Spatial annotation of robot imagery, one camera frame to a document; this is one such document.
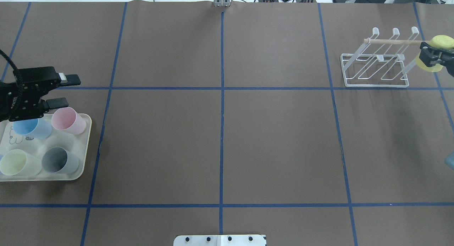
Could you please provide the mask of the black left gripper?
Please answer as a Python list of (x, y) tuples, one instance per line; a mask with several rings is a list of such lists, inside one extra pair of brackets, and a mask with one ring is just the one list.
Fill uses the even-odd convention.
[(78, 86), (76, 74), (57, 73), (53, 67), (19, 69), (19, 79), (1, 82), (1, 121), (22, 121), (41, 118), (50, 110), (69, 107), (67, 99), (43, 97), (60, 86)]

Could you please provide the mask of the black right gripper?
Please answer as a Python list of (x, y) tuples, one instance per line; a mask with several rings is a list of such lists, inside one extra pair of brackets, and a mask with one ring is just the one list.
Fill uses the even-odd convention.
[(436, 73), (442, 68), (446, 68), (449, 75), (454, 76), (454, 52), (453, 47), (442, 48), (433, 47), (423, 41), (420, 44), (419, 68)]

